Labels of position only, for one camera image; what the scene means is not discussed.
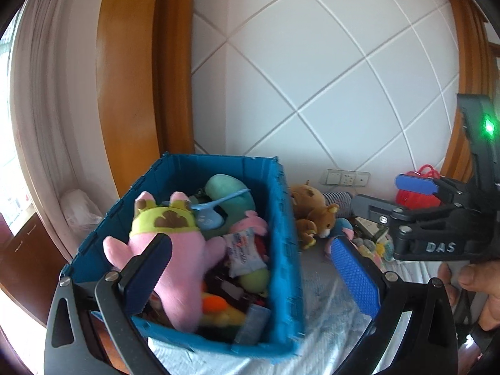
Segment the person right hand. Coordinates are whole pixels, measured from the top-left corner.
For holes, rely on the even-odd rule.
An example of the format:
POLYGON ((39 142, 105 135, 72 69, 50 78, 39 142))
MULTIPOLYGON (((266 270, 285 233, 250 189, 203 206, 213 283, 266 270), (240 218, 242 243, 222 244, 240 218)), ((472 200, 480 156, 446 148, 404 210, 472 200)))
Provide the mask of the person right hand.
POLYGON ((485 331, 499 327, 500 286, 499 260, 464 266, 458 274, 459 287, 488 295, 479 317, 479 325, 485 331))

